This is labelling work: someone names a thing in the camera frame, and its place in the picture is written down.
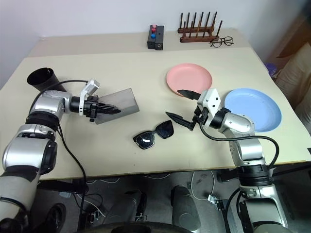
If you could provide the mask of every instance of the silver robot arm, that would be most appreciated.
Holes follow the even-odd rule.
[[[35,102],[26,122],[3,153],[0,176],[0,226],[27,228],[28,212],[38,180],[53,170],[56,162],[56,131],[64,113],[76,112],[93,121],[97,113],[120,112],[114,105],[98,103],[92,96],[99,83],[91,80],[80,97],[68,92],[46,91]]]
[[[196,99],[197,108],[192,122],[181,116],[167,113],[176,123],[191,131],[196,123],[203,128],[212,127],[226,138],[255,135],[254,123],[244,115],[219,109],[221,100],[216,89],[204,91],[201,95],[192,91],[178,91],[189,99]],[[269,177],[269,170],[257,138],[229,142],[233,162],[237,167],[240,191],[245,201],[240,202],[241,220],[245,232],[254,232],[263,224],[281,225],[287,228],[287,221],[275,185]]]

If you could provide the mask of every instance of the black cup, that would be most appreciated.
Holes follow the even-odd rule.
[[[32,72],[28,78],[27,83],[36,88],[39,91],[45,90],[47,87],[59,83],[59,80],[54,74],[51,68],[41,68]],[[65,91],[65,88],[60,84],[48,90]]]

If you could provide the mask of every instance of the black box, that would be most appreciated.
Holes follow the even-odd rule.
[[[155,50],[163,50],[164,26],[156,27]]]
[[[150,50],[154,50],[156,45],[155,45],[155,41],[156,39],[155,38],[151,38],[151,34],[152,34],[152,25],[150,25],[150,28],[149,28],[149,35],[148,35],[148,40],[147,40],[147,48],[150,49]]]

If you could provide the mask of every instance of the wooden rack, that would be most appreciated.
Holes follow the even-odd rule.
[[[194,19],[193,21],[191,21],[191,26],[189,26],[189,17],[190,17],[190,13],[188,13],[187,16],[187,21],[184,21],[184,24],[182,24],[183,22],[183,13],[181,13],[181,17],[180,17],[180,26],[177,30],[178,33],[182,33],[182,36],[180,37],[180,42],[181,43],[188,43],[188,42],[210,42],[212,40],[217,40],[219,39],[219,31],[220,28],[222,26],[223,21],[220,21],[218,30],[217,30],[217,34],[213,35],[213,31],[214,31],[214,26],[215,26],[215,22],[216,22],[216,16],[217,16],[217,12],[214,15],[214,19],[212,22],[211,26],[207,26],[208,25],[208,20],[209,20],[209,16],[210,16],[210,12],[207,15],[207,19],[205,22],[204,26],[202,25],[203,22],[203,14],[204,12],[202,12],[200,20],[198,22],[198,25],[195,27],[195,20],[196,20],[196,13],[194,14]]]

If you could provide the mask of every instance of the sunglasses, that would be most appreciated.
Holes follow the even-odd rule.
[[[215,38],[213,40],[211,40],[211,47],[215,47],[218,48],[220,47],[223,43],[227,46],[233,45],[233,38],[231,36],[226,36],[225,38],[219,38],[220,40],[218,40],[218,38]]]
[[[170,120],[159,124],[154,131],[145,131],[135,137],[134,142],[141,148],[147,149],[155,144],[155,133],[161,138],[166,139],[174,134],[173,124]]]

